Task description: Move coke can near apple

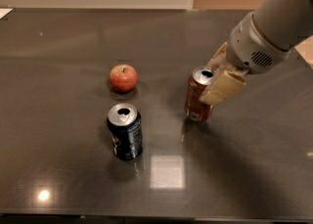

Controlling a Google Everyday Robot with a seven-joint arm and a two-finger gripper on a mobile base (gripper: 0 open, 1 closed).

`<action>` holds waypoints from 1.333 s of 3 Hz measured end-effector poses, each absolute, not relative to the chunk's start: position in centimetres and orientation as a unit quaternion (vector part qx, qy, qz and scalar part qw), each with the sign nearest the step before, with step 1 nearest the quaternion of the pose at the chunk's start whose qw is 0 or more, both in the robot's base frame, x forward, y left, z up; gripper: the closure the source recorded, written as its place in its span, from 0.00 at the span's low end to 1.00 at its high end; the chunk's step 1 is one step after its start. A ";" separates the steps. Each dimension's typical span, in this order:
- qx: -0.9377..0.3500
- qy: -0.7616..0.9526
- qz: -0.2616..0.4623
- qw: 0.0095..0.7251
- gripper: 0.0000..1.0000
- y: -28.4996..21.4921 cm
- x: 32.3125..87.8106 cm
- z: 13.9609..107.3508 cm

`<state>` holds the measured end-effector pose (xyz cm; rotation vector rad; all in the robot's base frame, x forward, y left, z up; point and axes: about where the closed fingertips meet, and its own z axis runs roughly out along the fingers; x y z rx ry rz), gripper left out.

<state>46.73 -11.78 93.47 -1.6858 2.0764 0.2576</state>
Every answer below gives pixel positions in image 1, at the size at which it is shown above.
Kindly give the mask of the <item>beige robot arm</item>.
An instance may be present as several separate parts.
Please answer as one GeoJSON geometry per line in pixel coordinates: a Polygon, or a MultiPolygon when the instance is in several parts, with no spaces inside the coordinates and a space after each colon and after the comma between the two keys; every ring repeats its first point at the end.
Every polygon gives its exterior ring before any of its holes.
{"type": "Polygon", "coordinates": [[[214,106],[238,93],[248,74],[275,67],[312,35],[313,0],[265,0],[232,29],[205,66],[213,76],[200,101],[214,106]]]}

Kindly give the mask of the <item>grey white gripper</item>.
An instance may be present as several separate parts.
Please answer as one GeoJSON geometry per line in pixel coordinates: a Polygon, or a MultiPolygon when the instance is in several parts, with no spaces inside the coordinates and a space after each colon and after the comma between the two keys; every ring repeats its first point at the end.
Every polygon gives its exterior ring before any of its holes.
{"type": "MultiPolygon", "coordinates": [[[[281,50],[267,41],[250,12],[233,28],[227,43],[220,46],[204,67],[218,71],[225,69],[228,61],[237,68],[260,74],[285,61],[290,54],[290,50],[281,50]]],[[[204,89],[200,101],[215,106],[245,87],[243,76],[224,70],[204,89]]]]}

